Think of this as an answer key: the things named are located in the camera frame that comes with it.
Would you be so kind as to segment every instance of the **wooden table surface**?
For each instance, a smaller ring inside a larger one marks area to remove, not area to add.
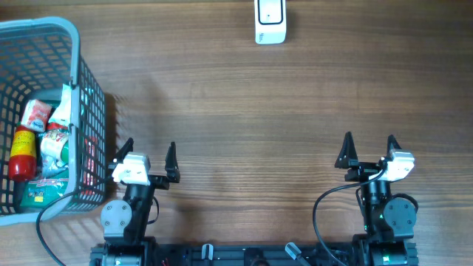
[[[162,174],[176,141],[181,183],[157,191],[160,218],[146,231],[158,242],[313,243],[313,203],[344,184],[333,167],[344,133],[366,161],[394,134],[416,157],[392,191],[420,203],[421,264],[470,265],[472,11],[467,1],[290,1],[287,40],[274,46],[254,43],[252,2],[5,7],[0,18],[77,26],[108,93],[110,153],[133,137]],[[68,265],[86,265],[103,242],[99,217],[42,228]],[[327,241],[363,232],[354,190],[329,196],[318,218]],[[53,263],[33,224],[0,236],[0,264]]]

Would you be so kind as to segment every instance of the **red bottle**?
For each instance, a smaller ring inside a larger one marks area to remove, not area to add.
[[[33,180],[36,176],[35,133],[31,129],[18,125],[13,137],[8,178],[16,182]]]

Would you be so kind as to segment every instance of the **wooden table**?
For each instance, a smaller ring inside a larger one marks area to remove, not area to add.
[[[287,40],[254,43],[253,4],[8,7],[2,20],[63,16],[108,93],[109,152],[135,139],[162,174],[177,143],[180,184],[158,191],[161,243],[313,243],[311,211],[344,184],[344,133],[361,160],[389,134],[415,170],[393,192],[420,203],[422,265],[473,260],[473,8],[466,1],[290,1]],[[123,187],[117,197],[123,195]],[[152,209],[151,216],[156,215]],[[68,265],[103,242],[100,209],[42,225]],[[319,210],[327,241],[363,232],[353,190]],[[51,265],[34,225],[0,228],[2,265]]]

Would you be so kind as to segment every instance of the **plastic basket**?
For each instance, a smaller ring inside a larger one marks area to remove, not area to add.
[[[42,219],[90,211],[104,200],[106,105],[97,81],[80,54],[79,33],[63,18],[0,23],[0,225],[34,222],[22,213],[24,183],[7,178],[15,125],[30,99],[60,100],[63,83],[72,87],[69,182],[65,193],[81,192],[49,208]]]

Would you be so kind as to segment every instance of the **yellow label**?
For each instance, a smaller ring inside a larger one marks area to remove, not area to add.
[[[10,157],[15,155],[30,155],[36,158],[35,134],[26,130],[15,133]]]

